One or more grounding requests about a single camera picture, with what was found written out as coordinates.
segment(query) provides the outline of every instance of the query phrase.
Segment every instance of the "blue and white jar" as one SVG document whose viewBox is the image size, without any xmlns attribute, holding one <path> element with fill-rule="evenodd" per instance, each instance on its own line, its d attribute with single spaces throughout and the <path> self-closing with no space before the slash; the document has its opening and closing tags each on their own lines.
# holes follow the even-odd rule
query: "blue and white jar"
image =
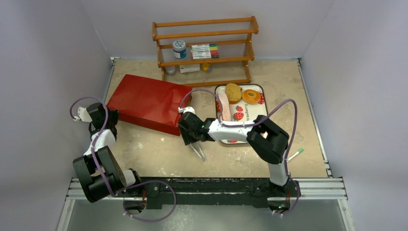
<svg viewBox="0 0 408 231">
<path fill-rule="evenodd" d="M 182 59 L 186 57 L 186 43 L 183 40 L 176 40 L 173 42 L 174 57 Z"/>
</svg>

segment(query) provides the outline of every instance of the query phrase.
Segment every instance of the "beige tabletop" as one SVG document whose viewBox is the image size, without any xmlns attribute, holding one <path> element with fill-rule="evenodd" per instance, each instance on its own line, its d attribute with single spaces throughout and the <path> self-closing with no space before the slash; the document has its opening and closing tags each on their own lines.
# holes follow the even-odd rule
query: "beige tabletop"
<svg viewBox="0 0 408 231">
<path fill-rule="evenodd" d="M 314 127 L 297 62 L 253 61 L 249 63 L 252 83 L 262 86 L 268 111 L 287 98 L 298 106 L 297 129 L 290 155 L 300 148 L 302 154 L 288 164 L 293 177 L 327 177 L 318 136 Z M 109 101 L 125 74 L 161 79 L 156 61 L 118 60 L 108 90 Z M 241 63 L 213 65 L 210 73 L 203 71 L 169 77 L 175 83 L 200 80 L 219 81 L 245 78 Z M 206 87 L 214 91 L 215 86 Z M 191 106 L 201 120 L 215 117 L 215 99 L 207 92 L 194 92 Z M 293 128 L 293 105 L 278 110 L 271 119 L 289 134 Z M 150 177 L 268 177 L 265 161 L 247 144 L 226 145 L 219 141 L 202 142 L 206 156 L 203 162 L 183 139 L 148 128 L 119 121 L 118 137 L 112 152 L 123 169 L 133 168 L 140 176 Z"/>
</svg>

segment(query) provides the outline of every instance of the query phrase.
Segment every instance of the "gray partition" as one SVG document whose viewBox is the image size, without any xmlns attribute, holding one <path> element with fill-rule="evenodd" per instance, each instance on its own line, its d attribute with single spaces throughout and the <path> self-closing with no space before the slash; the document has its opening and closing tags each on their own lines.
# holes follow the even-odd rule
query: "gray partition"
<svg viewBox="0 0 408 231">
<path fill-rule="evenodd" d="M 161 210 L 145 210 L 138 216 L 160 218 L 171 205 Z M 69 231 L 345 231 L 337 200 L 300 200 L 295 210 L 283 217 L 269 209 L 252 206 L 178 205 L 167 219 L 146 223 L 123 216 L 122 201 L 101 200 L 91 204 L 75 200 L 68 225 Z"/>
</svg>

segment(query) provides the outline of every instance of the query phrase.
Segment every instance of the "bread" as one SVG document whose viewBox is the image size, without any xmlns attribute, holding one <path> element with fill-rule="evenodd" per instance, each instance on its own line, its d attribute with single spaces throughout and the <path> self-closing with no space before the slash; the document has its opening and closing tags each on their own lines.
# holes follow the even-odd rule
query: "bread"
<svg viewBox="0 0 408 231">
<path fill-rule="evenodd" d="M 231 121 L 231 111 L 230 111 L 230 103 L 228 102 L 228 97 L 225 92 L 219 92 L 218 98 L 220 100 L 220 103 L 222 105 L 222 114 L 221 118 L 223 121 Z"/>
<path fill-rule="evenodd" d="M 261 94 L 256 90 L 248 89 L 242 93 L 242 100 L 247 104 L 255 104 L 261 100 Z"/>
<path fill-rule="evenodd" d="M 227 94 L 228 101 L 230 104 L 239 103 L 242 98 L 242 88 L 235 83 L 229 83 L 225 87 L 225 93 Z"/>
</svg>

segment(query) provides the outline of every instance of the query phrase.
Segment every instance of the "strawberry tray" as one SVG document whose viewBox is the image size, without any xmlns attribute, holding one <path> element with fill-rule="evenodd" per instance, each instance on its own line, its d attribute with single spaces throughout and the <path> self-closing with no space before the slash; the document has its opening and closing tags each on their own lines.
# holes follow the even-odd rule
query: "strawberry tray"
<svg viewBox="0 0 408 231">
<path fill-rule="evenodd" d="M 264 90 L 262 89 L 261 86 L 257 84 L 238 84 L 240 87 L 242 87 L 242 92 L 245 90 L 256 90 L 261 94 L 261 101 L 259 101 L 256 104 L 247 104 L 243 100 L 239 101 L 236 104 L 230 104 L 229 105 L 229 110 L 231 111 L 231 117 L 234 121 L 240 121 L 240 122 L 245 122 L 248 120 L 254 120 L 258 117 L 258 115 L 267 115 L 268 114 L 268 109 L 267 105 L 265 103 L 265 97 L 264 97 Z M 215 89 L 215 93 L 219 93 L 220 91 L 225 92 L 225 85 L 219 85 Z M 219 102 L 216 102 L 216 112 L 217 116 L 219 114 Z M 224 144 L 242 144 L 246 142 L 242 141 L 230 141 L 230 140 L 221 140 L 222 143 Z"/>
</svg>

